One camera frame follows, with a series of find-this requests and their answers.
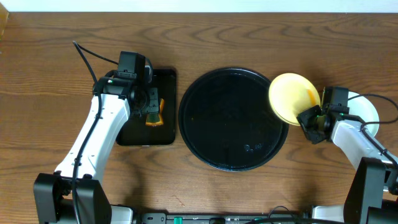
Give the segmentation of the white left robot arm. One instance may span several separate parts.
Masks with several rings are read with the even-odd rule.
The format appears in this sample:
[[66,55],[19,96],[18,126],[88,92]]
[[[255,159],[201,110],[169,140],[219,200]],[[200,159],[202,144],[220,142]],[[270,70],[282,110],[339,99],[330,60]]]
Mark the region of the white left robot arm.
[[88,117],[54,173],[34,182],[39,223],[132,223],[133,209],[111,205],[102,188],[113,144],[132,114],[160,110],[158,89],[137,79],[100,78]]

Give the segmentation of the orange green scrub sponge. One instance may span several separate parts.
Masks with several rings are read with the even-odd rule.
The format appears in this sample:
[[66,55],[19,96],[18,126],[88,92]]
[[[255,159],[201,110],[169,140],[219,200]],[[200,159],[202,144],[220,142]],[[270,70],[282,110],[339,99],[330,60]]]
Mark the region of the orange green scrub sponge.
[[164,124],[164,119],[162,117],[162,112],[164,110],[164,104],[165,101],[163,98],[160,99],[160,104],[159,104],[159,112],[154,113],[154,114],[148,114],[146,116],[146,126],[161,126]]

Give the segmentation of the yellow plate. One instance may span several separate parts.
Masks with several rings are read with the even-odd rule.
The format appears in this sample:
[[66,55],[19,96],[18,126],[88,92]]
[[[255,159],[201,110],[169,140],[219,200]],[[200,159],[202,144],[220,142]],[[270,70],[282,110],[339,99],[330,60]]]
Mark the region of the yellow plate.
[[273,112],[294,126],[300,125],[297,116],[301,112],[321,104],[315,86],[296,73],[283,73],[273,79],[268,95]]

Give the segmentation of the mint green plate front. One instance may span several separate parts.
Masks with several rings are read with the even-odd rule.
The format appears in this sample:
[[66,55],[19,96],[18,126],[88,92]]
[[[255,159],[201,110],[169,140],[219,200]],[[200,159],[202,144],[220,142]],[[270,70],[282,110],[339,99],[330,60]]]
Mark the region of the mint green plate front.
[[[348,98],[357,96],[358,93],[350,91]],[[374,105],[365,97],[348,100],[349,114],[359,116],[365,122],[379,121],[379,115]]]

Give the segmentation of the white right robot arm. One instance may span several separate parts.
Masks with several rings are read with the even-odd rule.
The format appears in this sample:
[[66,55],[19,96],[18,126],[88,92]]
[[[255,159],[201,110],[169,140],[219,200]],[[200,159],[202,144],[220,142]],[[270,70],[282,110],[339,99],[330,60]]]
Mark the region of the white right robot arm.
[[328,140],[340,148],[356,173],[343,205],[316,206],[312,218],[341,223],[397,223],[397,156],[390,153],[348,105],[315,105],[296,115],[305,137],[317,144]]

